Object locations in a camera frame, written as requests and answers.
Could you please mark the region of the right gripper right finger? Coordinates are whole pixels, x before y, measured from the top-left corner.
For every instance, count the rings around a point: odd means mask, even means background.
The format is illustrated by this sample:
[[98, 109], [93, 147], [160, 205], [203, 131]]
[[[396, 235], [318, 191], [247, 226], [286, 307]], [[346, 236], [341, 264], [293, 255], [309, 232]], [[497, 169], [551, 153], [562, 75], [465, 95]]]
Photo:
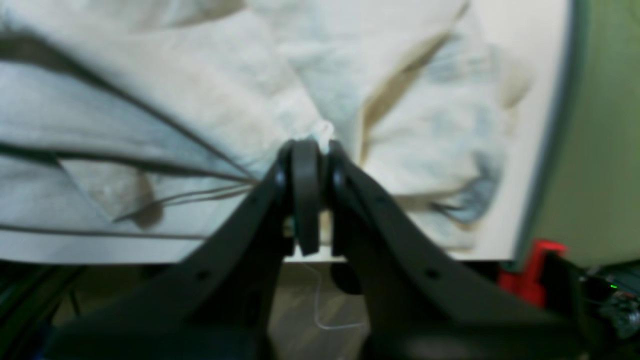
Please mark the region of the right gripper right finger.
[[574, 322], [540, 309], [457, 262], [354, 165], [327, 153], [333, 253], [354, 269], [369, 334], [361, 360], [578, 360]]

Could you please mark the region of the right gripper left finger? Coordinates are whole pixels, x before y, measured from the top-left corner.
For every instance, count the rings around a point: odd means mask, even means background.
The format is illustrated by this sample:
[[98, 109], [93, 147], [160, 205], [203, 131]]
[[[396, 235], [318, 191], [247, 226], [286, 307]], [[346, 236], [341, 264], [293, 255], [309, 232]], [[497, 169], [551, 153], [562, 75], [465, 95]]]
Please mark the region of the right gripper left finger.
[[226, 223], [130, 295], [64, 325], [46, 360], [272, 360], [283, 260], [320, 248], [320, 151], [288, 142]]

